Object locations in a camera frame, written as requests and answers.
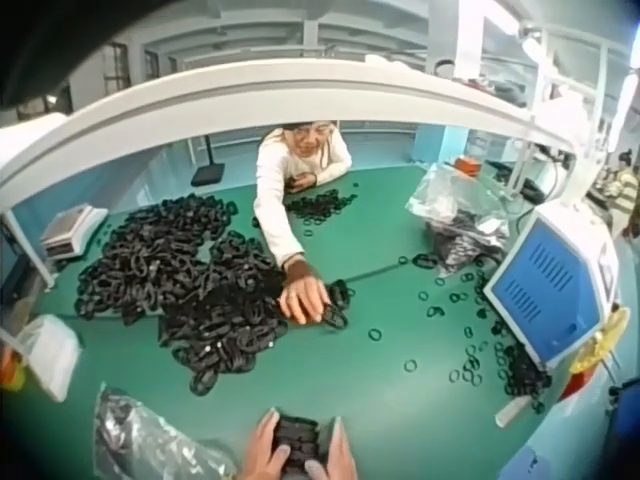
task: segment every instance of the window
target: window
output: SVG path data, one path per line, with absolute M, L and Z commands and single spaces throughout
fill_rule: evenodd
M 158 60 L 158 54 L 155 52 L 144 52 L 144 65 L 146 71 L 147 80 L 153 80 L 160 78 L 160 62 Z
M 129 73 L 129 49 L 126 45 L 111 42 L 102 49 L 105 94 L 119 92 L 131 86 Z
M 71 103 L 71 89 L 69 84 L 65 84 L 60 89 L 50 95 L 37 97 L 23 103 L 16 108 L 18 121 L 33 120 L 34 118 L 47 115 L 49 113 L 64 113 L 69 115 L 73 112 Z
M 169 72 L 178 73 L 178 60 L 175 57 L 169 57 Z

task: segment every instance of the orange object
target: orange object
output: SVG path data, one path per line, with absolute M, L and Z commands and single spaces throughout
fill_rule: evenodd
M 560 400 L 558 400 L 558 403 L 566 398 L 569 398 L 571 395 L 578 393 L 580 390 L 582 390 L 593 378 L 593 375 L 596 373 L 596 368 L 598 368 L 598 365 L 599 364 L 596 364 L 590 369 L 582 373 L 571 375 L 569 384 L 564 389 L 564 392 L 562 392 L 562 395 L 560 396 Z
M 2 351 L 2 367 L 0 369 L 0 386 L 4 390 L 16 392 L 25 381 L 24 367 L 20 364 L 10 348 Z
M 460 157 L 454 164 L 456 170 L 460 170 L 462 173 L 469 175 L 470 177 L 477 177 L 480 173 L 480 162 L 471 157 Z

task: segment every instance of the yellow disc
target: yellow disc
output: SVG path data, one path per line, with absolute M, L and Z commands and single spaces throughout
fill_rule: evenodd
M 582 346 L 569 372 L 573 375 L 585 372 L 604 360 L 620 341 L 629 324 L 630 316 L 631 311 L 626 307 L 609 315 L 600 334 Z

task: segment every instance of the digital scale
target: digital scale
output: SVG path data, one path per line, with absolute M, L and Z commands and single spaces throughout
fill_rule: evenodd
M 83 204 L 56 215 L 40 237 L 47 257 L 64 260 L 83 255 L 91 236 L 108 214 L 106 208 Z
M 484 293 L 544 371 L 600 332 L 618 257 L 604 222 L 581 202 L 536 207 Z

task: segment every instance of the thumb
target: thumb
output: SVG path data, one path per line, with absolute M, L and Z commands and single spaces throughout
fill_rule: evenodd
M 329 480 L 326 470 L 317 460 L 307 460 L 304 462 L 304 469 L 311 480 Z
M 273 453 L 269 464 L 267 465 L 267 471 L 272 475 L 280 475 L 282 473 L 282 467 L 289 458 L 291 453 L 291 447 L 289 445 L 280 445 Z

